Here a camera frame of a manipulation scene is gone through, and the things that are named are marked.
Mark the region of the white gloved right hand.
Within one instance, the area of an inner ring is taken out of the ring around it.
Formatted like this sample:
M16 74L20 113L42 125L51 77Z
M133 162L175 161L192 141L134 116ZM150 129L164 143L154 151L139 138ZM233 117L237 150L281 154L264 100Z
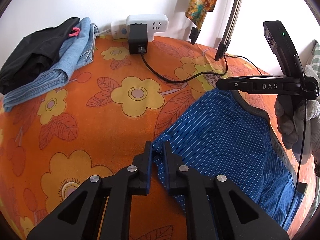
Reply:
M304 104L294 112L293 117L285 113L291 105L289 95L277 96L274 105L277 116L278 131L281 134L283 144L290 150L297 142L303 139L304 121L310 124L310 136L305 138L305 146L310 148L304 154L312 154L319 164L319 98L307 101L307 113L304 113Z

